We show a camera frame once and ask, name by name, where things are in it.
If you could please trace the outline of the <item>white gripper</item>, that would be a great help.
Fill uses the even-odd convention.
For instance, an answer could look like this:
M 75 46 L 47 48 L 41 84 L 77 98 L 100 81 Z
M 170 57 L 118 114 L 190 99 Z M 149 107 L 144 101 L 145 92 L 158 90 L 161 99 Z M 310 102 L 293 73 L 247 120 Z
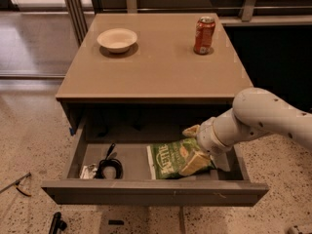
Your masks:
M 182 131 L 185 137 L 196 137 L 199 146 L 211 155 L 219 156 L 234 145 L 235 124 L 232 116 L 212 117 L 200 126 L 194 125 Z M 193 152 L 179 170 L 181 176 L 192 176 L 212 164 L 208 154 Z

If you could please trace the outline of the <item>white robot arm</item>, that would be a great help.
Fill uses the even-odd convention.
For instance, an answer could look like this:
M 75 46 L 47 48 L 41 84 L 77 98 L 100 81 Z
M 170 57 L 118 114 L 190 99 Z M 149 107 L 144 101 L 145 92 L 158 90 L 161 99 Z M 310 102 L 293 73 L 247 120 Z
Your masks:
M 231 162 L 227 152 L 235 144 L 268 134 L 288 137 L 311 150 L 312 114 L 289 105 L 266 90 L 248 88 L 234 97 L 231 109 L 185 129 L 182 134 L 195 137 L 214 165 L 229 172 Z

